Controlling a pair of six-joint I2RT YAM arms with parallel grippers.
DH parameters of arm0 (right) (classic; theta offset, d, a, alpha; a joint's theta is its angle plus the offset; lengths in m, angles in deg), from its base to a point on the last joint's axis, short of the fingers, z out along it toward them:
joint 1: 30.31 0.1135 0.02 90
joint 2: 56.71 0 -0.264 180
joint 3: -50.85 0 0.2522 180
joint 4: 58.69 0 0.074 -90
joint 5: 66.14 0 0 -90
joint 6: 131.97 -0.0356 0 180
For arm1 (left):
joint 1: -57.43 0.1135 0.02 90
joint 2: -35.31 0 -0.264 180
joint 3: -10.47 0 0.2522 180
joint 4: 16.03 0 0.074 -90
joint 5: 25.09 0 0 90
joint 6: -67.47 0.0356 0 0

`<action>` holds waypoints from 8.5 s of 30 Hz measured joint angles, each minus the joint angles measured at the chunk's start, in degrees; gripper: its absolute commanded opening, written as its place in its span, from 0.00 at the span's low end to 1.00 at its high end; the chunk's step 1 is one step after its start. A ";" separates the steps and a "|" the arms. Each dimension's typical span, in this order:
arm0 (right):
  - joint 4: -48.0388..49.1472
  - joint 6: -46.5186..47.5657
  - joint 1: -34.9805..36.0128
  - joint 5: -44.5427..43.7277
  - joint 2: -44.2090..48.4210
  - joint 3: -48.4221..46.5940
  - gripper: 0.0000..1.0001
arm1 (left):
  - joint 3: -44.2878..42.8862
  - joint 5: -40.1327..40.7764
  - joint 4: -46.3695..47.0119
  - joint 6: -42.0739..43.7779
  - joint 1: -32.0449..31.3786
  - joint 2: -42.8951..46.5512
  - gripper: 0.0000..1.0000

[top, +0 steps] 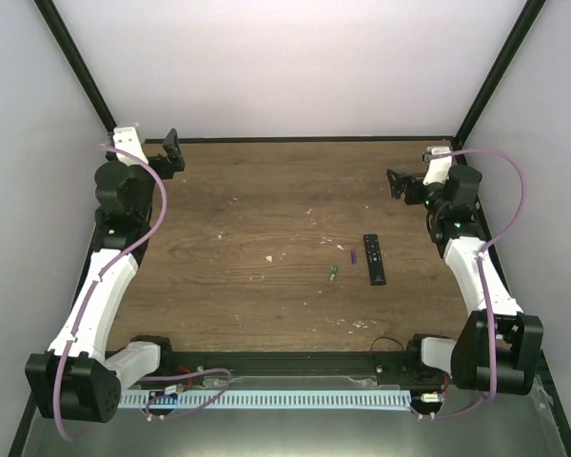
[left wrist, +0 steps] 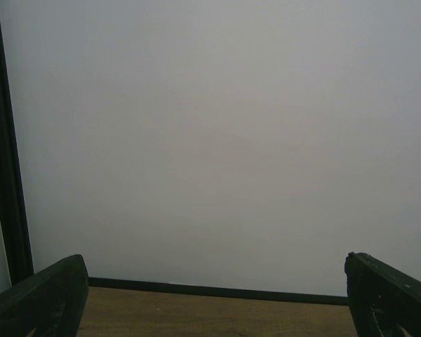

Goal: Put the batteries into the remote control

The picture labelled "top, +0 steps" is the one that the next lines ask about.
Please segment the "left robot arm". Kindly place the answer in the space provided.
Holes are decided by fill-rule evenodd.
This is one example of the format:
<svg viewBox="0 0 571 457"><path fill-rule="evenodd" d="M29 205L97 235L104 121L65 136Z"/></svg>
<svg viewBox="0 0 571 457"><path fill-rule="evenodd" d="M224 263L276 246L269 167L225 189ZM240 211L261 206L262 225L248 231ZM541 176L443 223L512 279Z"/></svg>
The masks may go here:
<svg viewBox="0 0 571 457"><path fill-rule="evenodd" d="M165 181L185 169L178 133L171 129L163 141L163 153L148 156L137 128L120 127L104 150L107 161L94 174L99 206L84 283L49 348L33 353L25 366L40 414L57 424L67 420L106 423L124 390L145 377L162 385L175 373L166 337L137 336L111 356L106 348L148 240L166 215L152 213L153 196L165 197Z"/></svg>

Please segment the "green battery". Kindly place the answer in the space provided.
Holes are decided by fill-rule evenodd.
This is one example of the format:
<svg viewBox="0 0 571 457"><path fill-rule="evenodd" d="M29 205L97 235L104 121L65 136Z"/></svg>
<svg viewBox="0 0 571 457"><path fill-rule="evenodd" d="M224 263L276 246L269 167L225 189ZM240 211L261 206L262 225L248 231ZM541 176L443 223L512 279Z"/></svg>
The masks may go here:
<svg viewBox="0 0 571 457"><path fill-rule="evenodd" d="M336 278L338 273L338 267L332 267L331 271L330 271L330 275L329 275L329 281L334 281L334 279Z"/></svg>

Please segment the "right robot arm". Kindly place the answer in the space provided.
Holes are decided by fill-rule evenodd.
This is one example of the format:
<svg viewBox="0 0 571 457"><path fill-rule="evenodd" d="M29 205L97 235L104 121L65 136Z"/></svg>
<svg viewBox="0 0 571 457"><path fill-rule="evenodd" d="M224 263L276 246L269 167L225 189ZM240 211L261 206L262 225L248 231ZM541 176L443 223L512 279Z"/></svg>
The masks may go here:
<svg viewBox="0 0 571 457"><path fill-rule="evenodd" d="M404 358L417 384L438 370L460 389L526 395L540 359L543 325L526 315L506 289L490 258L476 217L482 174L454 165L442 174L386 173L391 195L426 211L426 228L453 273L468 317L457 339L417 334Z"/></svg>

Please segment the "black remote control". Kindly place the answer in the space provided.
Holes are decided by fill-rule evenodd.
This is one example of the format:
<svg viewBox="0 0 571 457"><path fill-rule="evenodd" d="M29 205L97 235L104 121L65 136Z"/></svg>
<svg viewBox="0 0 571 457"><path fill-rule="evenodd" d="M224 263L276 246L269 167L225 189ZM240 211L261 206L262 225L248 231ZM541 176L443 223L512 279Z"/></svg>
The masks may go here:
<svg viewBox="0 0 571 457"><path fill-rule="evenodd" d="M372 286L384 286L386 277L378 236L376 234L365 234L363 241L370 284Z"/></svg>

